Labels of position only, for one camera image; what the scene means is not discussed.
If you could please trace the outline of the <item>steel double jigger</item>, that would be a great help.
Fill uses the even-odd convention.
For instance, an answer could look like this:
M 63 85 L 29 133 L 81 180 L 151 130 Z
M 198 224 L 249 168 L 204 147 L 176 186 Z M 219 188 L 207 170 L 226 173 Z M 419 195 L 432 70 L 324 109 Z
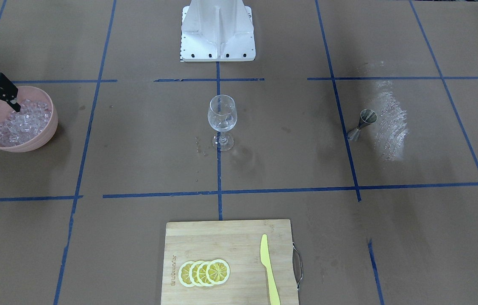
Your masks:
M 350 129 L 347 132 L 346 134 L 347 140 L 357 141 L 360 137 L 361 130 L 375 123 L 376 121 L 377 121 L 377 114 L 374 110 L 363 109 L 360 112 L 358 124 L 353 129 Z

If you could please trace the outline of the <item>pink bowl of ice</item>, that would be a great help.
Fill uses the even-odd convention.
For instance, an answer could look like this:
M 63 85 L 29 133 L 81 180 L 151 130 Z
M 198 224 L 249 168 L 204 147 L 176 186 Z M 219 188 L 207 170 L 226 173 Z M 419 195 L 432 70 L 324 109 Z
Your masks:
M 15 153 L 42 147 L 58 127 L 57 110 L 45 91 L 33 86 L 18 90 L 20 112 L 0 100 L 0 150 Z

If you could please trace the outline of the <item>clear wine glass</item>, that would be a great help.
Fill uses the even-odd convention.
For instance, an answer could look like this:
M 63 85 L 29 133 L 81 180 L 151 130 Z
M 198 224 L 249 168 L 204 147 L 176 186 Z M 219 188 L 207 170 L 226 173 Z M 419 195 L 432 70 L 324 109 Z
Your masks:
M 237 108 L 233 98 L 220 94 L 213 97 L 208 107 L 208 123 L 217 133 L 212 137 L 212 145 L 220 151 L 228 151 L 234 145 L 231 130 L 237 123 Z

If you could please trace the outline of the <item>wooden cutting board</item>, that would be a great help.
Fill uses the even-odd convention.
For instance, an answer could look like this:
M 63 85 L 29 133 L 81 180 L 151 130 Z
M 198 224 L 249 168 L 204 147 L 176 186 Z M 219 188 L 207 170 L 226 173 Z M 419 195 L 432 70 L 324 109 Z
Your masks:
M 299 304 L 290 220 L 169 222 L 165 233 L 162 305 L 270 305 L 260 259 L 262 234 L 268 237 L 281 305 Z M 206 278 L 214 259 L 231 267 L 224 284 Z

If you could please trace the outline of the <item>yellow plastic knife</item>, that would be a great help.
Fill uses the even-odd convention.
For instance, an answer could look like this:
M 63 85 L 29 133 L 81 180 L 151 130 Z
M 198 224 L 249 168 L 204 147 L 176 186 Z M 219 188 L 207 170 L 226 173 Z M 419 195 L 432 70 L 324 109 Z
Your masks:
M 266 234 L 261 235 L 260 241 L 260 259 L 266 270 L 267 288 L 269 293 L 270 305 L 281 305 L 278 289 L 275 282 L 274 274 L 272 272 L 272 265 L 270 259 L 268 237 Z

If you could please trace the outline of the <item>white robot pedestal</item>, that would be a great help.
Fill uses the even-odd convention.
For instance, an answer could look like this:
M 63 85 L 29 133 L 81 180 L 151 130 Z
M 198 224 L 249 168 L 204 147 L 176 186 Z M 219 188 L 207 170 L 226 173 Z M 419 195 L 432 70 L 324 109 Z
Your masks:
M 255 60 L 253 14 L 242 0 L 192 0 L 181 17 L 182 62 Z

